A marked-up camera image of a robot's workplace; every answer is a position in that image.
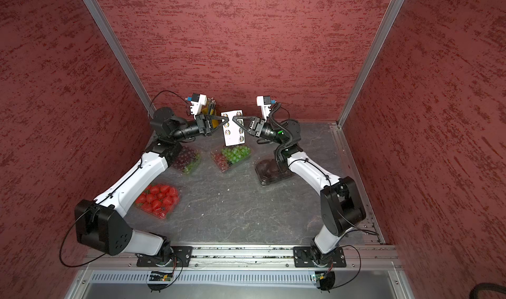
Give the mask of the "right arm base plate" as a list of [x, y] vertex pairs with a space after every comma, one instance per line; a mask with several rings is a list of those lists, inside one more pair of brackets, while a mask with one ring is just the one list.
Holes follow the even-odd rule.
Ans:
[[342, 247], [323, 254], [316, 246], [295, 246], [293, 257], [295, 267], [343, 268], [347, 266]]

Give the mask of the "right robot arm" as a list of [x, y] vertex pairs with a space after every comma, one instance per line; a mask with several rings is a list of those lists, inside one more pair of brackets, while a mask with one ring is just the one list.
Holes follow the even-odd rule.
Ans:
[[276, 143], [275, 162], [281, 173], [298, 175], [320, 196], [323, 227], [314, 238], [316, 254], [334, 251], [349, 230], [358, 229], [366, 210], [357, 184], [350, 177], [339, 177], [312, 160], [299, 146], [300, 124], [295, 120], [280, 123], [273, 117], [235, 116], [233, 122], [251, 136]]

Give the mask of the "clear box dark plums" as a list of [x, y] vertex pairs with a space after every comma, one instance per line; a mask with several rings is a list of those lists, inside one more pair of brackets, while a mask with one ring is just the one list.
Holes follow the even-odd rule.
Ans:
[[295, 174], [287, 170], [281, 172], [275, 159], [261, 159], [255, 164], [255, 171], [262, 186], [267, 186], [293, 177]]

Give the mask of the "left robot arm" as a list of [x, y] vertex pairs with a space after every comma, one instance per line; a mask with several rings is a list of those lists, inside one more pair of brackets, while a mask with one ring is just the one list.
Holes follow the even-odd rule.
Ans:
[[169, 107], [155, 111], [150, 121], [155, 140], [146, 148], [134, 167], [111, 188], [93, 200], [81, 200], [75, 208], [75, 229], [78, 243], [110, 256], [138, 254], [161, 264], [171, 261], [170, 241], [154, 233], [134, 230], [125, 221], [129, 209], [148, 185], [168, 169], [183, 148], [181, 142], [208, 136], [228, 123], [227, 117], [199, 114], [187, 121], [176, 116]]

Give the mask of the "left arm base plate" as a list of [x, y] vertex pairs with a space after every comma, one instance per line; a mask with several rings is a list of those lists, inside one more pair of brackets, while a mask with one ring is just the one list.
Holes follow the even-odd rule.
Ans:
[[137, 254], [137, 267], [155, 267], [160, 269], [174, 266], [188, 267], [192, 251], [192, 246], [168, 246], [162, 248], [154, 256]]

